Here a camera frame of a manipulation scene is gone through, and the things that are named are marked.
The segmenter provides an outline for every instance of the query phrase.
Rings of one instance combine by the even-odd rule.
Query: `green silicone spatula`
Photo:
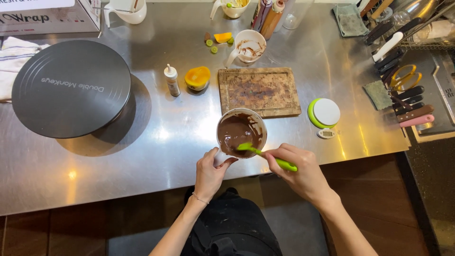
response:
[[[251,142],[242,143],[237,147],[237,150],[248,150],[248,151],[252,151],[252,152],[256,153],[257,155],[261,156],[262,151],[260,151],[256,148],[253,148],[252,145],[253,145],[253,143],[251,143]],[[275,160],[277,161],[278,165],[281,168],[283,168],[284,170],[293,171],[293,172],[297,171],[297,166],[295,166],[293,163],[290,163],[288,161],[285,161],[285,160],[277,158],[277,157],[275,157]]]

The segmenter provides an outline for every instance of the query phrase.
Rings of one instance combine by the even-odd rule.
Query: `silver bracelet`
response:
[[[197,198],[199,201],[201,201],[201,202],[203,202],[203,203],[205,203],[205,204],[208,205],[208,202],[206,202],[206,201],[200,199],[194,192],[193,192],[192,194],[193,194],[194,196],[196,196],[196,198]]]

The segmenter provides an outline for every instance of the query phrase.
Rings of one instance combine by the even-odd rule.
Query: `pink knife handle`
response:
[[[424,123],[430,123],[435,120],[435,117],[433,115],[424,115],[418,118],[413,118],[408,121],[404,121],[402,123],[399,123],[400,127],[409,127],[413,125],[419,125],[419,124],[424,124]]]

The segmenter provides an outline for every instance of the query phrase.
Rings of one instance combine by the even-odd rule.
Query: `person's arm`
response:
[[[226,170],[238,160],[230,158],[215,168],[213,167],[213,157],[217,151],[218,148],[213,148],[196,163],[194,193],[205,202],[210,202],[220,188]],[[178,256],[181,254],[196,219],[207,206],[201,200],[198,200],[194,195],[190,196],[183,211],[149,256]]]
[[[313,152],[283,143],[262,155],[272,172],[319,210],[332,235],[337,255],[378,255],[344,209],[340,197],[329,187]],[[297,172],[283,170],[274,157],[294,163]]]

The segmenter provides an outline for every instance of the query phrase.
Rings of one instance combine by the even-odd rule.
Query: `white towel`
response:
[[[33,55],[48,46],[39,46],[11,36],[3,42],[0,51],[0,102],[11,102],[17,73]]]

